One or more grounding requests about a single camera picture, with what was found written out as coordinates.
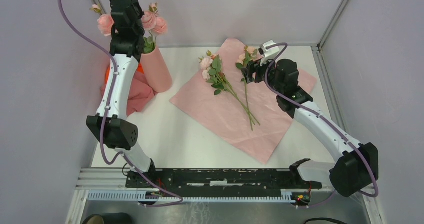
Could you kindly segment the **pink wrapping paper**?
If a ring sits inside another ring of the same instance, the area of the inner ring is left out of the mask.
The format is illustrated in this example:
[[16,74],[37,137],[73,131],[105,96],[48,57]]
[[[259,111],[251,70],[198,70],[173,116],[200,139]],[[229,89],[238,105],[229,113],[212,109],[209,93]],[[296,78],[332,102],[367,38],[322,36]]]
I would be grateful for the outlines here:
[[182,87],[170,102],[182,116],[172,129],[181,136],[172,145],[172,167],[277,168],[319,158],[317,139],[278,108],[264,83],[242,82],[236,63],[244,58],[245,49],[244,43],[231,38],[216,51],[235,95],[227,91],[215,95],[205,81],[207,74],[199,65],[200,58],[207,59],[205,50],[179,51],[173,60]]

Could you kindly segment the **peach rose stem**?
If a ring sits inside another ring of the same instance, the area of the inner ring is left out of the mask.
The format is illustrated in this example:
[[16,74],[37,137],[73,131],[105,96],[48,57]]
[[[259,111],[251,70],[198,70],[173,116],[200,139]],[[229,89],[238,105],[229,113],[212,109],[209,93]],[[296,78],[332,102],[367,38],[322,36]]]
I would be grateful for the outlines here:
[[256,120],[256,117],[254,116],[254,114],[252,113],[250,109],[248,87],[247,87],[248,81],[250,80],[248,75],[248,70],[249,70],[248,67],[249,67],[249,64],[252,64],[253,61],[256,59],[257,54],[258,54],[258,50],[256,48],[245,45],[243,54],[241,54],[238,57],[238,60],[235,63],[236,68],[239,69],[241,73],[243,74],[243,78],[241,79],[241,81],[244,83],[244,97],[245,97],[246,111],[248,114],[251,131],[254,130],[254,126],[257,123],[260,124]]

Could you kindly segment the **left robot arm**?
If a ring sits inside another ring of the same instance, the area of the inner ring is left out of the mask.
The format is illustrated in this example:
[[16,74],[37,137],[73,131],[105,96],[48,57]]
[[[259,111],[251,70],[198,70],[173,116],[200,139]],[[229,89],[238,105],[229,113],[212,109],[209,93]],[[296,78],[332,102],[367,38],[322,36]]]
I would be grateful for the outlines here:
[[127,121],[127,107],[133,77],[145,46],[144,15],[138,0],[110,0],[111,43],[108,55],[108,81],[96,115],[86,124],[99,141],[104,162],[112,165],[123,157],[145,188],[153,187],[157,174],[150,170],[154,163],[138,144],[138,127]]

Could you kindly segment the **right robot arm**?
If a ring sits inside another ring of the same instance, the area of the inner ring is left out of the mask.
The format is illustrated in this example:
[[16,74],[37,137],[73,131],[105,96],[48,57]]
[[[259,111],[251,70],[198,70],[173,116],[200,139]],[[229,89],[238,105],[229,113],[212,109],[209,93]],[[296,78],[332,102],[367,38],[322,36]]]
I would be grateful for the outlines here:
[[299,85],[297,63],[290,59],[251,61],[241,69],[247,83],[264,82],[276,94],[278,107],[312,133],[334,162],[303,159],[290,168],[289,183],[302,188],[308,182],[331,185],[343,197],[355,193],[379,195],[379,152],[371,142],[363,144],[327,118],[312,96]]

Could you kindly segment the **pink cylindrical vase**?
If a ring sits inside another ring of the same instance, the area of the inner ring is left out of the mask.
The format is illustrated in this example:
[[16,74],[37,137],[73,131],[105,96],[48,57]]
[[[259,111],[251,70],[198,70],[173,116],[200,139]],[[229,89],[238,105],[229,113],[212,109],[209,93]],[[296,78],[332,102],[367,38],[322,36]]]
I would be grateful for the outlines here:
[[140,63],[146,80],[154,92],[163,93],[171,88],[172,76],[158,47],[150,53],[143,54]]

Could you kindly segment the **orange cloth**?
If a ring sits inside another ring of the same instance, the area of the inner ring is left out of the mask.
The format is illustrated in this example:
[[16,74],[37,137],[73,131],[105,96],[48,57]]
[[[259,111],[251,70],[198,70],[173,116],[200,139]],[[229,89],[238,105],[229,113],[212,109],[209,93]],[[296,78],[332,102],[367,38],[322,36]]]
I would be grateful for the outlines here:
[[[104,84],[107,84],[110,74],[110,66],[106,69],[105,75],[104,75]],[[142,83],[147,83],[146,76],[144,74],[143,67],[141,63],[138,64],[137,70],[134,74],[134,78]]]

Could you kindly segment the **pink cloth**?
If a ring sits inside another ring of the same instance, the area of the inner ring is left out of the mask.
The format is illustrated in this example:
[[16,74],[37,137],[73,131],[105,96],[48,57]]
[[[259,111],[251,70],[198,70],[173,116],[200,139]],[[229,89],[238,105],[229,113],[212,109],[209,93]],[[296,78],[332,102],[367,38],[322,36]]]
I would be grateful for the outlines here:
[[148,84],[145,74],[137,70],[130,86],[126,115],[141,113],[156,95],[157,92]]

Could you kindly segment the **pink rose stems bunch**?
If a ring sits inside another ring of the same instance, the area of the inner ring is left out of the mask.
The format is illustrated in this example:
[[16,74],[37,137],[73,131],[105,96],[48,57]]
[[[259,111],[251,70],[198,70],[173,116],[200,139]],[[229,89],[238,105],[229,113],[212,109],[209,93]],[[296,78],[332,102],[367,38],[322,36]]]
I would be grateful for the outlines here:
[[243,77],[240,82],[244,86],[244,98],[245,100],[239,97],[235,88],[227,78],[224,73],[224,61],[219,54],[213,54],[212,51],[207,50],[206,56],[199,57],[199,66],[201,70],[202,79],[210,84],[214,88],[214,95],[218,96],[223,92],[228,92],[232,97],[234,97],[237,102],[241,105],[245,113],[247,114],[250,129],[253,131],[254,126],[260,126],[261,123],[255,117],[250,108],[249,98],[248,98],[248,82],[245,77]]

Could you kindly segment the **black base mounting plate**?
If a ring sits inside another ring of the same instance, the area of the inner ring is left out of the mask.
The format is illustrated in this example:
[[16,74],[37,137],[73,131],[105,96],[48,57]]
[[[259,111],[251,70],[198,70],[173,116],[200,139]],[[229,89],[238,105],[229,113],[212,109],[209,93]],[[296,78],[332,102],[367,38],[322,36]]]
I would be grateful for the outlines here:
[[147,178],[166,191],[166,197],[271,198],[281,190],[321,189],[289,169],[184,169],[162,168]]

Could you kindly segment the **black round object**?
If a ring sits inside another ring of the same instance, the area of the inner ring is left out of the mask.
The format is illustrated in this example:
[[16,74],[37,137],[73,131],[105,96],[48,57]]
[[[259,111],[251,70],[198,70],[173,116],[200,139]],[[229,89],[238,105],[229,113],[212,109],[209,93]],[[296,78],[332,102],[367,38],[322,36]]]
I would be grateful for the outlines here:
[[82,221],[82,224],[133,224],[133,218],[123,212],[92,214]]

